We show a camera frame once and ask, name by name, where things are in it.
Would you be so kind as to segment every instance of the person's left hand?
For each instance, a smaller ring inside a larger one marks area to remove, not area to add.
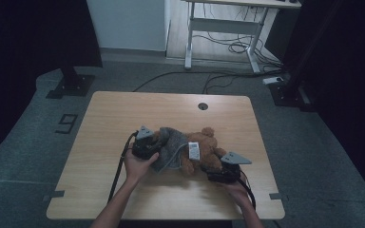
[[[125,154],[126,180],[138,183],[146,174],[151,163],[159,158],[159,153],[155,153],[149,160],[142,160],[132,154],[132,143]]]

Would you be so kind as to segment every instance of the teddy bear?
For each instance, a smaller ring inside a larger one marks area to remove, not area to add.
[[[184,133],[189,142],[198,143],[200,148],[200,160],[189,159],[189,146],[186,146],[181,153],[182,172],[192,176],[195,170],[221,170],[220,158],[226,151],[218,147],[218,141],[214,137],[215,130],[205,127],[201,132]]]

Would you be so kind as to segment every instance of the white tag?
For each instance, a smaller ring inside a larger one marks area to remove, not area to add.
[[[201,155],[200,155],[200,146],[198,145],[198,143],[189,142],[188,146],[189,146],[189,159],[199,161]]]

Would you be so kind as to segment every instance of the table top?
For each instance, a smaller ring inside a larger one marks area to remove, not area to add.
[[[206,110],[198,108],[208,105]],[[219,147],[251,160],[241,166],[249,178],[261,219],[282,219],[280,199],[250,99],[244,96],[96,92],[87,108],[56,191],[50,219],[95,219],[106,206],[117,165],[129,135],[145,125],[169,126],[183,133],[215,129]],[[125,168],[117,188],[125,180]],[[149,170],[132,193],[123,219],[242,219],[225,190],[202,171]]]
[[[193,2],[193,3],[240,5],[240,6],[266,7],[266,8],[279,8],[279,9],[301,8],[301,4],[299,1],[297,1],[296,3],[290,3],[289,0],[286,0],[284,2],[278,0],[183,0],[183,1]]]

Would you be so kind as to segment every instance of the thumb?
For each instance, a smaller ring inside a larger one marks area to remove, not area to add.
[[[150,157],[150,159],[148,160],[150,163],[153,163],[155,160],[157,160],[159,158],[159,152],[155,153],[154,155],[152,155],[152,157]]]

